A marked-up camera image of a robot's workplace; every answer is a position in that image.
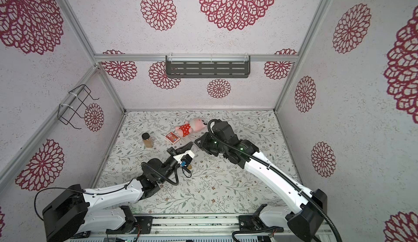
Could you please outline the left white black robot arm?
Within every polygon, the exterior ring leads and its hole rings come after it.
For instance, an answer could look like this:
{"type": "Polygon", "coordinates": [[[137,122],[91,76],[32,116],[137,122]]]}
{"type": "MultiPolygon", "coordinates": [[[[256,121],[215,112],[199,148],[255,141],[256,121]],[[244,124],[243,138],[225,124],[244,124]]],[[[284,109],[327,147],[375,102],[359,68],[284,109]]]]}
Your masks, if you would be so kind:
{"type": "Polygon", "coordinates": [[[162,162],[142,162],[142,174],[130,181],[97,189],[82,189],[79,184],[65,188],[38,215],[44,222],[48,242],[64,242],[76,234],[106,230],[110,234],[132,231],[137,225],[129,204],[156,194],[161,184],[179,184],[177,169],[187,170],[194,158],[193,143],[169,148],[162,162]]]}

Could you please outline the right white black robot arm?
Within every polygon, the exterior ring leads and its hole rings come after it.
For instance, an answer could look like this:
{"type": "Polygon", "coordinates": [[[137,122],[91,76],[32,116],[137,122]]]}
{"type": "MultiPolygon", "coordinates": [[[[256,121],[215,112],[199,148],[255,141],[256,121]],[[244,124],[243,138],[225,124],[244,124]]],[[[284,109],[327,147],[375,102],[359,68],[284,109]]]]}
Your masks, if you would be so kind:
{"type": "Polygon", "coordinates": [[[222,155],[234,165],[256,176],[264,182],[288,206],[289,211],[278,207],[261,206],[254,215],[256,224],[263,224],[261,232],[288,227],[304,242],[317,242],[316,232],[326,222],[335,240],[342,237],[335,223],[327,214],[327,195],[320,189],[312,191],[276,167],[249,140],[241,140],[230,124],[221,120],[210,120],[206,124],[207,133],[195,141],[207,154],[222,155]]]}

